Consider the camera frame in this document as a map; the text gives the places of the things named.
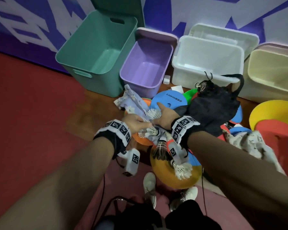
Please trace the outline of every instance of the sneaker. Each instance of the sneaker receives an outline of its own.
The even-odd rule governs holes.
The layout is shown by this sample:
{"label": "sneaker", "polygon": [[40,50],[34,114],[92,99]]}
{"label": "sneaker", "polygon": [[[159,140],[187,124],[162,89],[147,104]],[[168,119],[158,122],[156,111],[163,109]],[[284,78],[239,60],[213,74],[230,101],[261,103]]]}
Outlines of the sneaker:
{"label": "sneaker", "polygon": [[152,204],[153,208],[157,205],[157,196],[156,196],[156,176],[152,172],[148,172],[143,180],[144,192],[145,192],[145,201]]}
{"label": "sneaker", "polygon": [[169,209],[172,211],[176,210],[180,204],[187,200],[195,200],[198,194],[198,189],[196,186],[193,186],[189,189],[182,190],[180,197],[174,199],[169,204]]}

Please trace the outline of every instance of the bag strap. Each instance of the bag strap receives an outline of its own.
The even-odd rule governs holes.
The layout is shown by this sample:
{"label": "bag strap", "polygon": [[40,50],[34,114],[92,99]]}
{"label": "bag strap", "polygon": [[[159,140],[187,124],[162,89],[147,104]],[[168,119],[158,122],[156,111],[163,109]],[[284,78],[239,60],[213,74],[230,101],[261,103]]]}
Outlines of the bag strap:
{"label": "bag strap", "polygon": [[235,91],[232,92],[232,96],[234,98],[237,98],[240,91],[242,90],[242,87],[244,85],[244,77],[242,74],[229,74],[229,75],[222,75],[222,77],[233,77],[233,78],[238,78],[240,80],[240,85],[238,87],[238,89],[236,89]]}

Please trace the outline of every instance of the green storage bin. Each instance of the green storage bin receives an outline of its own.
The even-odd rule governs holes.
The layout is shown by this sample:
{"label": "green storage bin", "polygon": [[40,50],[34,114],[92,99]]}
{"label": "green storage bin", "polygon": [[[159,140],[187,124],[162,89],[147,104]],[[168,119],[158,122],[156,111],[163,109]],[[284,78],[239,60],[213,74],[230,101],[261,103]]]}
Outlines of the green storage bin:
{"label": "green storage bin", "polygon": [[137,19],[90,13],[56,54],[56,61],[86,89],[110,97],[123,91],[119,71],[135,44]]}

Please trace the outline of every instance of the wristband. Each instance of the wristband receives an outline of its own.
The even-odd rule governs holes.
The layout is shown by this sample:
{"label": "wristband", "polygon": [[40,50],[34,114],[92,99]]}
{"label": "wristband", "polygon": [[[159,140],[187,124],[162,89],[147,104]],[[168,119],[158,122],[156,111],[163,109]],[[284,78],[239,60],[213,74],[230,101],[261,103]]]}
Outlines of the wristband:
{"label": "wristband", "polygon": [[114,147],[112,159],[115,159],[120,152],[126,150],[131,139],[131,132],[126,123],[114,119],[107,122],[96,132],[94,139],[99,137],[105,137],[111,141]]}
{"label": "wristband", "polygon": [[171,127],[173,139],[185,149],[188,148],[187,141],[191,133],[204,130],[203,126],[191,116],[183,116],[175,119]]}

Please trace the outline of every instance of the pink floor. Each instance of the pink floor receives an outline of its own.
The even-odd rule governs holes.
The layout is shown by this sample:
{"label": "pink floor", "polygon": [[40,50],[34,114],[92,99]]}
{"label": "pink floor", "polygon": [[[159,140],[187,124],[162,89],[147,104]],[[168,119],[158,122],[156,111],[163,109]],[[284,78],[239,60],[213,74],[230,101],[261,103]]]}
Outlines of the pink floor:
{"label": "pink floor", "polygon": [[[0,54],[0,215],[84,147],[84,140],[64,131],[69,115],[83,100],[84,89],[72,77]],[[112,161],[101,211],[114,196],[141,197],[148,171],[151,167],[141,163],[135,177],[125,177]],[[166,216],[171,189],[157,181],[157,191],[156,209]],[[101,193],[102,184],[78,229],[90,229]],[[223,229],[252,229],[226,198],[206,190],[205,199],[208,216]],[[203,210],[201,188],[196,201]]]}

